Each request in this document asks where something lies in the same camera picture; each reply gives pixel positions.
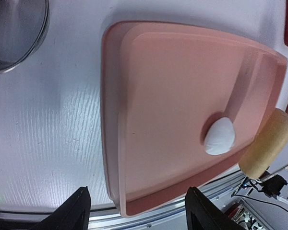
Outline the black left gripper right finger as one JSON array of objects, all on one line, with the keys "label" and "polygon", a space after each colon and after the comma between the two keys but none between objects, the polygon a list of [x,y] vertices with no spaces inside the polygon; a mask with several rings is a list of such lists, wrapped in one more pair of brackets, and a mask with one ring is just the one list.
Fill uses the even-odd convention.
[{"label": "black left gripper right finger", "polygon": [[240,230],[241,226],[222,213],[197,187],[185,196],[188,230]]}]

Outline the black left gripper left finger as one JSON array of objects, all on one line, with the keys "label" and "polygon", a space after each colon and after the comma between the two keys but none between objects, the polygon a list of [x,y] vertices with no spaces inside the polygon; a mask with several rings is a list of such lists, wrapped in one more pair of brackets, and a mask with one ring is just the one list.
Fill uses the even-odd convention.
[{"label": "black left gripper left finger", "polygon": [[86,230],[91,210],[87,187],[79,187],[51,215],[35,225],[36,230]]}]

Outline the pink plastic tray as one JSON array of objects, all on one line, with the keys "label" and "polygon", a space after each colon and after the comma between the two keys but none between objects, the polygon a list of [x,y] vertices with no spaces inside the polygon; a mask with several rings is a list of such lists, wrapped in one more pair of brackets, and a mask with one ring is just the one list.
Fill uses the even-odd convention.
[{"label": "pink plastic tray", "polygon": [[[119,22],[101,47],[101,132],[110,199],[123,217],[153,210],[236,165],[278,101],[288,60],[235,34]],[[228,117],[233,148],[205,152]]]}]

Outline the wooden rolling pin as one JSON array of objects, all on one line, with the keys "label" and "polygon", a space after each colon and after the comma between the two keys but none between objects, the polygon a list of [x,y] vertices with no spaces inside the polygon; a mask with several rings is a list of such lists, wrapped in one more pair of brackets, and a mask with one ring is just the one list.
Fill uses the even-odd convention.
[{"label": "wooden rolling pin", "polygon": [[258,180],[288,143],[288,114],[276,108],[247,148],[238,165],[250,179]]}]

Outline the white dough piece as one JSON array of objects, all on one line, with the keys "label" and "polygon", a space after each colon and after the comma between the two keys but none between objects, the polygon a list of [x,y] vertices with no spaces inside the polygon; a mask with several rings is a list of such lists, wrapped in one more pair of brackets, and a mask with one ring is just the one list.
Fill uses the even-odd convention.
[{"label": "white dough piece", "polygon": [[217,156],[229,152],[236,139],[236,133],[232,121],[223,117],[215,121],[209,128],[205,139],[205,152]]}]

